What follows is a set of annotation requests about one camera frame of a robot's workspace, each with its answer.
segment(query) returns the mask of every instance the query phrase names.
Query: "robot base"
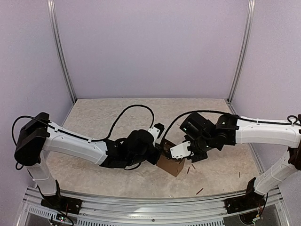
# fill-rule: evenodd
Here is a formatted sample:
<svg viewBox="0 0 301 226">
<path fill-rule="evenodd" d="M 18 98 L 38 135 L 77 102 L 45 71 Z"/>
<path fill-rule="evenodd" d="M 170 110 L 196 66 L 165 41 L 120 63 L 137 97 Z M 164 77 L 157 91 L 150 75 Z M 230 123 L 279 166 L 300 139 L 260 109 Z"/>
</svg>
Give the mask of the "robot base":
<svg viewBox="0 0 301 226">
<path fill-rule="evenodd" d="M 258 200 L 248 199 L 245 195 L 225 200 L 225 206 L 228 214 L 258 208 L 258 205 L 263 206 L 264 204 L 265 200 L 263 198 Z"/>
<path fill-rule="evenodd" d="M 44 196 L 42 193 L 42 201 L 41 206 L 48 207 L 50 209 L 54 209 L 56 211 L 61 211 L 63 213 L 73 213 L 73 214 L 79 214 L 82 200 L 71 198 L 71 197 L 65 197 L 61 196 L 61 190 L 60 186 L 57 182 L 56 183 L 56 194 L 51 196 Z"/>
<path fill-rule="evenodd" d="M 61 196 L 59 205 L 53 206 L 47 200 L 42 199 L 41 206 L 45 206 L 50 209 L 54 209 L 55 207 L 55 210 L 59 210 L 63 213 L 68 212 L 78 215 L 81 208 L 81 203 L 82 200 L 80 199 Z"/>
</svg>

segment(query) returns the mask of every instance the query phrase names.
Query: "robotic arm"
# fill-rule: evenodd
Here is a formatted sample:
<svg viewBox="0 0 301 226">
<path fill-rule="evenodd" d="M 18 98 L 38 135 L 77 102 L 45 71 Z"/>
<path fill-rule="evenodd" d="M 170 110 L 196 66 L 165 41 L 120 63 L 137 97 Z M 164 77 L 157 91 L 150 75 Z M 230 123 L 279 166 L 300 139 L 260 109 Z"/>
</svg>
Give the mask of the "robotic arm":
<svg viewBox="0 0 301 226">
<path fill-rule="evenodd" d="M 250 180 L 245 196 L 227 199 L 228 213 L 257 208 L 264 196 L 291 174 L 301 170 L 301 127 L 298 117 L 287 121 L 250 119 L 222 115 L 214 125 L 198 113 L 190 114 L 180 126 L 185 141 L 170 149 L 170 157 L 192 162 L 208 158 L 207 151 L 224 145 L 265 143 L 288 146 L 288 151 L 264 174 Z"/>
<path fill-rule="evenodd" d="M 88 160 L 106 168 L 136 169 L 147 160 L 156 164 L 161 152 L 155 148 L 164 126 L 160 123 L 148 130 L 134 130 L 127 138 L 116 141 L 95 140 L 74 132 L 49 120 L 49 114 L 40 113 L 21 128 L 15 151 L 15 159 L 26 166 L 43 196 L 41 205 L 78 214 L 81 200 L 63 197 L 59 184 L 49 172 L 42 150 L 68 154 Z"/>
</svg>

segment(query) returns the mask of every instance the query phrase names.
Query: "enclosure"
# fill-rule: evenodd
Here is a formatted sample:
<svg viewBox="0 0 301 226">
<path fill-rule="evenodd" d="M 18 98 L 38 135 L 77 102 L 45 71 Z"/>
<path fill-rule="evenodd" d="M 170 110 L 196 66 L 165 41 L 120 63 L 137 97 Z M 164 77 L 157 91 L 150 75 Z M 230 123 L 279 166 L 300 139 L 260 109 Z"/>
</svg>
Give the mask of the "enclosure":
<svg viewBox="0 0 301 226">
<path fill-rule="evenodd" d="M 297 0 L 3 0 L 0 25 L 1 225 L 49 225 L 56 215 L 40 206 L 27 170 L 15 170 L 11 126 L 20 115 L 47 112 L 64 128 L 98 138 L 132 104 L 150 107 L 165 127 L 193 110 L 274 120 L 301 113 Z M 177 144 L 183 120 L 167 136 Z M 131 109 L 112 137 L 149 123 L 145 109 Z M 286 150 L 225 146 L 207 160 L 186 161 L 177 177 L 146 162 L 124 171 L 44 154 L 62 193 L 84 201 L 70 215 L 75 225 L 240 226 L 223 200 L 244 194 Z M 270 191 L 256 225 L 301 225 L 300 187 L 297 172 Z"/>
</svg>

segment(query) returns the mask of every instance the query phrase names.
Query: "lavender wall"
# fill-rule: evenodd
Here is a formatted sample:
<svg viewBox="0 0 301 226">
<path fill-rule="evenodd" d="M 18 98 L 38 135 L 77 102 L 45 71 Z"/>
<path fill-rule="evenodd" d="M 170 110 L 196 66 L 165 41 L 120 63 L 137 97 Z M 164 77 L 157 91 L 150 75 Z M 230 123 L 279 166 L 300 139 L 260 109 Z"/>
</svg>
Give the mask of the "lavender wall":
<svg viewBox="0 0 301 226">
<path fill-rule="evenodd" d="M 248 0 L 55 1 L 78 98 L 226 98 Z"/>
<path fill-rule="evenodd" d="M 23 114 L 50 113 L 62 123 L 71 108 L 47 10 L 47 1 L 0 1 L 0 221 L 13 225 L 30 178 L 15 170 L 10 130 Z M 16 131 L 27 121 L 21 121 Z"/>
<path fill-rule="evenodd" d="M 251 38 L 234 99 L 239 114 L 286 119 L 301 113 L 301 1 L 256 0 Z M 286 147 L 255 145 L 265 169 Z M 281 186 L 294 226 L 301 225 L 301 173 Z"/>
</svg>

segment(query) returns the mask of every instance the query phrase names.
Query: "metal bar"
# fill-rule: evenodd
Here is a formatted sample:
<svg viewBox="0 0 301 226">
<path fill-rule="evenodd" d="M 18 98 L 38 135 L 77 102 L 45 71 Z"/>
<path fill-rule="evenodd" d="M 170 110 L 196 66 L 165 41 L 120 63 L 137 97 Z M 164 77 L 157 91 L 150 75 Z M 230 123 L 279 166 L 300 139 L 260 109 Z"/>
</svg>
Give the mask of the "metal bar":
<svg viewBox="0 0 301 226">
<path fill-rule="evenodd" d="M 251 34 L 251 28 L 252 28 L 252 22 L 253 22 L 253 16 L 254 16 L 254 8 L 255 8 L 255 0 L 249 0 L 246 25 L 245 25 L 243 41 L 242 41 L 242 45 L 241 45 L 241 49 L 240 49 L 240 53 L 239 53 L 238 64 L 235 69 L 234 79 L 233 79 L 230 93 L 228 96 L 229 103 L 232 103 L 232 101 L 233 101 L 233 98 L 234 98 L 234 95 L 235 95 L 235 92 L 236 92 L 236 89 L 238 86 L 239 78 L 241 75 L 241 71 L 243 68 L 246 51 L 247 51 L 247 47 L 248 47 L 248 43 L 249 43 L 249 38 L 250 38 L 250 34 Z"/>
<path fill-rule="evenodd" d="M 54 0 L 47 0 L 47 3 L 48 3 L 48 11 L 49 11 L 49 17 L 50 17 L 50 23 L 51 23 L 51 27 L 52 27 L 53 37 L 55 40 L 56 51 L 57 51 L 59 62 L 60 62 L 61 68 L 62 68 L 63 77 L 65 80 L 71 101 L 73 104 L 75 104 L 77 98 L 76 98 L 76 94 L 75 94 L 75 91 L 74 91 L 74 88 L 73 88 L 73 85 L 71 82 L 71 78 L 69 76 L 69 72 L 67 69 L 66 60 L 64 57 L 63 48 L 62 48 L 62 44 L 61 44 L 61 40 L 60 40 L 60 33 L 58 30 L 57 18 L 56 18 L 56 13 L 55 13 L 55 2 L 54 2 Z"/>
<path fill-rule="evenodd" d="M 13 225 L 25 226 L 26 219 L 28 218 L 28 213 L 29 213 L 28 206 L 29 206 L 29 204 L 27 204 L 24 201 L 21 203 L 20 208 L 17 212 L 15 223 Z"/>
<path fill-rule="evenodd" d="M 200 221 L 237 215 L 238 213 L 227 214 L 224 200 L 245 193 L 241 191 L 191 198 L 141 199 L 61 192 L 62 195 L 83 201 L 79 215 L 69 214 L 78 220 L 107 222 L 109 225 L 156 224 L 165 226 L 193 225 Z M 271 190 L 267 205 L 274 205 L 280 201 L 282 201 L 282 196 L 278 188 Z M 31 187 L 27 189 L 23 202 L 45 208 L 40 206 L 41 195 L 38 189 Z"/>
<path fill-rule="evenodd" d="M 279 216 L 281 226 L 290 226 L 290 219 L 284 201 L 276 204 L 277 214 Z"/>
</svg>

